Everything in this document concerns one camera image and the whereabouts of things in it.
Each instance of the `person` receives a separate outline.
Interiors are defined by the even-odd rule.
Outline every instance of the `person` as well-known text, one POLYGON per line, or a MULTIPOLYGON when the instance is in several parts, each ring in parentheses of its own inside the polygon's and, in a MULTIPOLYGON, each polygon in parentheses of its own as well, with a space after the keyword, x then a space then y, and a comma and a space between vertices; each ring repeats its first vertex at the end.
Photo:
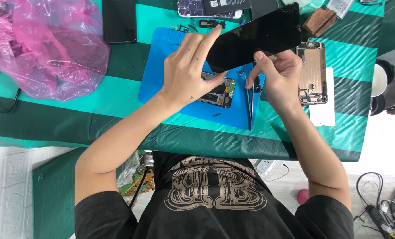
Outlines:
POLYGON ((76 238, 353 238, 347 175, 302 109, 297 94, 302 61, 290 50, 278 53, 274 62, 256 52, 246 88, 265 74, 268 101, 308 178, 308 201, 293 215, 247 159, 155 151, 156 190, 137 222, 118 191, 115 169, 163 120, 222 84, 226 72, 207 81, 200 77, 220 33, 217 27, 208 35, 186 34, 165 59, 162 89, 80 156, 75 167, 76 238))

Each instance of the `hand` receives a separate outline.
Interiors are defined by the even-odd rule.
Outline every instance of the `hand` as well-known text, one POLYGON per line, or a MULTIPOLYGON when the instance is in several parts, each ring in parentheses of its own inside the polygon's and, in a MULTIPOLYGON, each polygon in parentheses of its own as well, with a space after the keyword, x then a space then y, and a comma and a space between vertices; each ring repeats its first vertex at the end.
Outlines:
POLYGON ((256 66, 249 73, 246 88, 252 88, 255 78, 262 72, 265 74, 268 102, 278 114, 302 108, 298 98, 301 58, 290 50, 280 52, 276 57, 279 60, 273 63, 274 56, 267 57, 261 51, 255 52, 253 58, 256 66))
POLYGON ((209 34, 187 33, 178 50, 164 61, 164 81, 158 92, 170 105, 182 108, 224 82, 227 72, 211 80, 201 78, 203 63, 222 30, 218 25, 209 34))

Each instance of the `blue silicone repair mat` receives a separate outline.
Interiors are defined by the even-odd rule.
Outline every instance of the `blue silicone repair mat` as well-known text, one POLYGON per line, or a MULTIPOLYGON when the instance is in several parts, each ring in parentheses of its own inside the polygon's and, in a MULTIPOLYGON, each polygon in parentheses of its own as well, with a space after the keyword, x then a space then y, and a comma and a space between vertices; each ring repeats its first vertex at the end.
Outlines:
MULTIPOLYGON (((140 90, 138 91, 138 100, 146 103, 152 98, 163 85, 163 60, 169 54, 176 51, 179 43, 185 36, 185 33, 178 30, 159 27, 155 30, 152 40, 152 46, 147 58, 146 68, 144 70, 143 79, 141 80, 140 90)), ((245 74, 239 77, 239 71, 245 68, 246 75, 252 70, 252 64, 247 64, 228 71, 225 77, 236 80, 236 87, 234 90, 231 107, 222 108, 207 103, 195 101, 182 110, 181 114, 209 120, 212 122, 241 128, 249 129, 249 113, 248 113, 248 98, 245 89, 245 74)), ((203 72, 212 73, 207 62, 205 62, 203 72)), ((264 83, 265 76, 260 75, 261 85, 264 83)), ((258 107, 261 93, 254 93, 253 101, 253 118, 256 116, 256 109, 258 107)))

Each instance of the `black phone display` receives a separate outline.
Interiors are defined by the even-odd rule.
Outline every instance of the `black phone display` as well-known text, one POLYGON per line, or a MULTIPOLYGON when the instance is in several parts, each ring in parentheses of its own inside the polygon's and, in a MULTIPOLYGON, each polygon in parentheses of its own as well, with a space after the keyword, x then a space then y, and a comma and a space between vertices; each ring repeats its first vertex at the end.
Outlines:
POLYGON ((137 42, 135 0, 102 0, 103 37, 108 44, 137 42))
POLYGON ((271 56, 299 44, 299 4, 292 3, 220 35, 206 61, 213 72, 221 73, 254 62, 257 51, 271 56))

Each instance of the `table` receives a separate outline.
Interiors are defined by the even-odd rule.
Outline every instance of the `table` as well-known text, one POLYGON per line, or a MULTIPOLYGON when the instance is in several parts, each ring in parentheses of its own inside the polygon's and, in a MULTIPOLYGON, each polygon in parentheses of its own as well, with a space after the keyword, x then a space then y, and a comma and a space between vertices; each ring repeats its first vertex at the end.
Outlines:
MULTIPOLYGON (((141 106, 137 93, 153 31, 160 26, 193 25, 193 20, 178 16, 175 0, 138 0, 136 7, 138 41, 112 46, 109 69, 98 89, 68 102, 36 100, 21 93, 15 110, 0 114, 0 146, 86 147, 141 106)), ((355 2, 343 20, 337 19, 313 39, 324 42, 326 66, 333 67, 335 76, 336 126, 317 129, 342 161, 359 160, 363 146, 383 10, 383 6, 355 2)), ((242 18, 250 20, 248 10, 242 18)), ((237 27, 241 20, 226 19, 223 32, 237 27)), ((12 79, 0 73, 3 106, 12 104, 16 89, 12 79)), ((139 148, 220 157, 296 159, 284 125, 266 100, 265 88, 253 131, 175 114, 154 129, 139 148)))

